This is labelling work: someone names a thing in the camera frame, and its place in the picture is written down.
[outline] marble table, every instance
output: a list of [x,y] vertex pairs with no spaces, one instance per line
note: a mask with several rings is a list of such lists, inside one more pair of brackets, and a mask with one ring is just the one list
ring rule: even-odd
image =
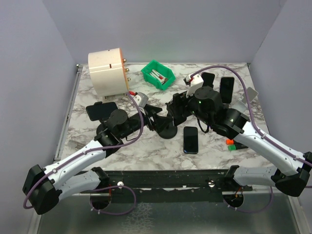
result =
[[[149,104],[162,107],[160,115],[166,115],[165,103],[170,101],[172,95],[186,90],[183,79],[187,74],[193,73],[203,67],[212,64],[164,64],[172,69],[176,80],[165,91],[158,90],[153,85],[143,79],[141,69],[146,64],[126,64],[130,69],[127,77],[130,89],[135,92],[143,92],[149,97]],[[243,78],[247,87],[254,87],[252,79],[245,63],[226,64],[234,68]],[[209,72],[215,74],[214,89],[219,90],[220,79],[222,76],[233,76],[230,71],[225,69],[211,69]],[[243,94],[242,86],[238,79],[235,79],[232,103],[235,103]],[[64,159],[78,149],[82,148],[96,135],[98,121],[92,122],[86,113],[85,107],[93,105],[97,101],[103,101],[98,97],[92,86],[88,66],[85,65],[78,85],[75,104],[70,117],[68,133],[65,140],[61,158]],[[136,113],[136,109],[123,95],[111,96],[107,101],[116,102],[118,108],[127,111],[131,116]],[[256,98],[252,102],[255,122],[264,131],[268,131],[264,116],[261,111],[260,103]],[[94,166],[102,167],[105,170],[182,170],[182,169],[225,169],[231,165],[245,167],[265,167],[270,166],[265,158],[256,154],[251,149],[237,150],[230,152],[225,144],[225,137],[218,136],[216,133],[209,132],[204,134],[198,128],[199,152],[196,155],[185,154],[183,152],[183,127],[196,126],[195,117],[189,119],[178,126],[178,133],[172,139],[162,139],[156,132],[144,128],[141,138],[134,144],[119,149],[115,154],[108,158],[98,161],[87,169]]]

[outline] orange cap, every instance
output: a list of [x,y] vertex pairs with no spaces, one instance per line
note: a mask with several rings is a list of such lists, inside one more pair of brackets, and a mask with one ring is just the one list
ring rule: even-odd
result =
[[234,145],[234,140],[229,140],[229,139],[227,139],[227,140],[226,140],[226,144],[227,144],[227,145]]

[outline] green plastic basket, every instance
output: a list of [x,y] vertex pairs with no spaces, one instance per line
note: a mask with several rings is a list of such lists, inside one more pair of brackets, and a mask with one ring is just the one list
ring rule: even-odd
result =
[[[152,77],[150,73],[153,69],[161,73],[165,78],[168,78],[168,81],[162,85],[158,79]],[[171,69],[160,64],[156,60],[152,60],[141,70],[141,72],[143,73],[143,77],[146,82],[151,83],[160,90],[166,90],[176,79]]]

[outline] cream colored cylinder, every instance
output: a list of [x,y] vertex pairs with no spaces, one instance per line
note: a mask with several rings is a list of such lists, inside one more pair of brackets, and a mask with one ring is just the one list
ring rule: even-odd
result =
[[88,63],[98,96],[124,94],[129,90],[120,48],[89,53]]

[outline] gray wall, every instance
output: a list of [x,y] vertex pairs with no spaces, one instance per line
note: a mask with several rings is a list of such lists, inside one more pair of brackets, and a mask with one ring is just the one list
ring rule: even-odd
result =
[[251,62],[285,0],[43,0],[77,63]]
[[26,233],[28,169],[51,163],[76,64],[40,0],[0,7],[0,233]]
[[[251,64],[270,133],[303,152],[312,151],[311,44],[312,1],[288,0]],[[311,197],[300,197],[310,222]]]

